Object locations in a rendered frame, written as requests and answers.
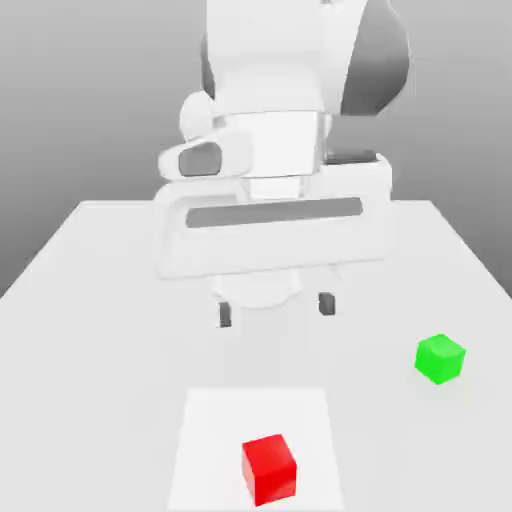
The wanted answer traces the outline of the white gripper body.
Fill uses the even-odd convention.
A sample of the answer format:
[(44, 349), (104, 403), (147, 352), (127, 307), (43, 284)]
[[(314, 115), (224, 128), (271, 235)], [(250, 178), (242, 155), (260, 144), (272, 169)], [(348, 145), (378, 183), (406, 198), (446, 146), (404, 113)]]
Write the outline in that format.
[(380, 260), (392, 239), (392, 168), (323, 165), (293, 201), (252, 201), (242, 178), (194, 178), (160, 189), (153, 247), (165, 279)]

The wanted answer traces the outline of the small green cube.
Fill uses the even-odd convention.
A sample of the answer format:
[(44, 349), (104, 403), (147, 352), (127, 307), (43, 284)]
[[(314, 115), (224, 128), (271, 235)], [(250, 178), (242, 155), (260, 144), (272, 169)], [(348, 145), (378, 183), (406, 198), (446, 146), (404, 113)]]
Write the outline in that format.
[(437, 334), (418, 343), (415, 368), (436, 385), (458, 377), (467, 350), (445, 334)]

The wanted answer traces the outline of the small red cube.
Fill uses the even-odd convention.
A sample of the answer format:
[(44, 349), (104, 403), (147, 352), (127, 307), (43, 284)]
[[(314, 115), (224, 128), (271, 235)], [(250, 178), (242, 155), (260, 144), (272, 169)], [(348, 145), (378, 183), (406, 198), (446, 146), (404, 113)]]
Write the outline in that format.
[(296, 494), (297, 463), (282, 434), (244, 442), (241, 468), (256, 507)]

